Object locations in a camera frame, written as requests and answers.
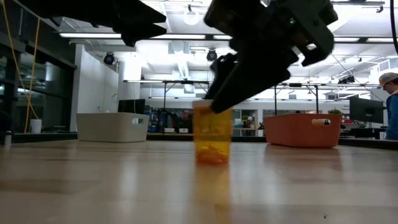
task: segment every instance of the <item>security camera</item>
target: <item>security camera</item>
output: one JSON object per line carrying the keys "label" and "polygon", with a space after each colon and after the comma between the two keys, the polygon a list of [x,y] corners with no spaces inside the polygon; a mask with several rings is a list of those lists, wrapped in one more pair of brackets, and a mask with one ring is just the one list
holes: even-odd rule
{"label": "security camera", "polygon": [[118,59],[114,56],[114,52],[107,52],[104,57],[104,63],[106,65],[114,65],[118,62]]}
{"label": "security camera", "polygon": [[215,49],[210,49],[207,53],[207,61],[214,62],[217,59],[217,53]]}

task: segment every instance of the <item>black cable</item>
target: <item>black cable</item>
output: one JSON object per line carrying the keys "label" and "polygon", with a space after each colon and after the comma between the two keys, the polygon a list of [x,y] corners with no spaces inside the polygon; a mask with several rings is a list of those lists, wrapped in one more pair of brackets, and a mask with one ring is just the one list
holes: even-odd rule
{"label": "black cable", "polygon": [[[335,60],[337,61],[337,63],[339,63],[340,66],[349,74],[349,71],[344,67],[344,65],[342,65],[342,64],[340,63],[340,61],[339,61],[333,54],[332,54],[331,56],[333,56],[333,57],[335,58]],[[362,85],[362,83],[360,83],[355,77],[354,77],[354,79],[355,79],[355,81],[357,81],[359,84]],[[372,94],[372,95],[375,96],[377,99],[379,99],[380,101],[382,101],[383,103],[386,104],[386,102],[385,102],[384,100],[380,99],[380,97],[378,97],[376,94],[372,93],[372,91],[371,91],[370,89],[368,89],[366,86],[363,86],[363,87],[364,87],[367,91],[369,91],[370,94]]]}
{"label": "black cable", "polygon": [[391,17],[392,41],[394,42],[394,47],[398,54],[398,40],[397,40],[397,30],[396,30],[396,16],[394,12],[394,0],[390,0],[390,17]]}

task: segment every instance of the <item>blue shirt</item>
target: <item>blue shirt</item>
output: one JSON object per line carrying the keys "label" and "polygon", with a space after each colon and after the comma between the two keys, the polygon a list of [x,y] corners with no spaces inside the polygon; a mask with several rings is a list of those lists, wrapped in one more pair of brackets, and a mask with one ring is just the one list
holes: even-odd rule
{"label": "blue shirt", "polygon": [[387,140],[398,141],[398,94],[391,95],[387,99],[388,128]]}

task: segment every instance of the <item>yellow cable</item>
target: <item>yellow cable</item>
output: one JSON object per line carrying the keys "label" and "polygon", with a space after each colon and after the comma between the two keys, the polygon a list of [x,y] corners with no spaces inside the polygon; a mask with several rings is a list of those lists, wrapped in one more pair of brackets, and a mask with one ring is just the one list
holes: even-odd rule
{"label": "yellow cable", "polygon": [[[24,89],[25,96],[26,96],[26,98],[28,99],[28,102],[29,102],[29,97],[27,96],[26,89],[25,89],[25,86],[24,86],[24,82],[23,82],[22,76],[21,76],[21,71],[19,70],[19,65],[18,65],[18,62],[17,62],[17,57],[16,57],[15,52],[14,52],[14,43],[13,43],[13,41],[12,41],[11,32],[10,32],[10,27],[9,27],[9,23],[8,23],[7,9],[6,9],[6,1],[5,1],[5,0],[2,2],[2,9],[3,9],[3,12],[4,12],[4,20],[6,21],[6,27],[7,27],[7,32],[8,32],[8,39],[9,39],[10,45],[11,45],[12,56],[13,56],[13,58],[14,58],[14,62],[15,62],[15,66],[16,66],[16,69],[17,69],[18,76],[19,76],[19,80],[21,81],[21,85],[22,85],[22,88]],[[33,109],[32,103],[29,103],[29,104],[28,104],[28,107],[30,107],[30,108],[32,109],[32,112],[33,112],[34,116],[36,117],[36,119],[39,119],[39,117],[38,117],[38,116],[36,115],[36,113],[35,113],[35,110]]]}
{"label": "yellow cable", "polygon": [[[32,99],[32,85],[33,85],[33,77],[35,75],[37,40],[39,39],[39,29],[40,29],[40,18],[37,18],[36,40],[35,40],[35,49],[34,49],[34,54],[33,54],[32,75],[30,76],[29,97],[27,99],[27,104],[28,105],[32,104],[30,102],[30,100]],[[24,133],[26,133],[26,131],[27,131],[28,122],[29,122],[29,106],[26,108],[26,120],[25,120],[25,131],[24,131]]]}

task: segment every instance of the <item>ceiling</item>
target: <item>ceiling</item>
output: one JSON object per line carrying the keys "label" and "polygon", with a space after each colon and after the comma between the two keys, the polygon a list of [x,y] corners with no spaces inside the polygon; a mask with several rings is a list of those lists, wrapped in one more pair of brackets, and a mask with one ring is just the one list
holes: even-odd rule
{"label": "ceiling", "polygon": [[[210,0],[200,1],[143,1],[155,10],[167,16],[167,22],[159,24],[167,28],[169,34],[221,34],[216,29],[207,27],[203,22]],[[184,17],[192,19],[192,12],[184,13],[192,5],[193,11],[197,12],[198,23],[188,25]],[[379,6],[342,6],[335,5],[339,15],[339,21],[329,28],[338,37],[391,37],[391,23],[389,17],[389,5],[384,5],[381,13],[376,13]],[[112,32],[110,28],[93,28],[89,23],[64,18],[60,27],[61,32]],[[131,51],[140,55],[142,74],[146,77],[159,74],[171,74],[178,69],[178,58],[175,54],[169,54],[171,40],[142,40],[137,43],[136,48],[125,47],[121,40],[85,40],[80,43],[86,45],[88,51],[92,51],[98,57],[102,57],[106,51],[120,51],[116,54],[119,58],[128,57]],[[216,49],[218,55],[231,52],[228,41],[186,41],[190,48],[203,47],[205,49]],[[189,70],[208,70],[209,62],[206,61],[207,50],[191,51],[186,55]],[[355,68],[358,78],[369,76],[369,68],[385,61],[387,58],[395,57],[396,53],[391,44],[336,44],[333,56],[325,61],[309,67],[302,67],[299,63],[292,65],[289,70],[293,76],[292,82],[328,82],[330,77],[341,74],[346,69]]]}

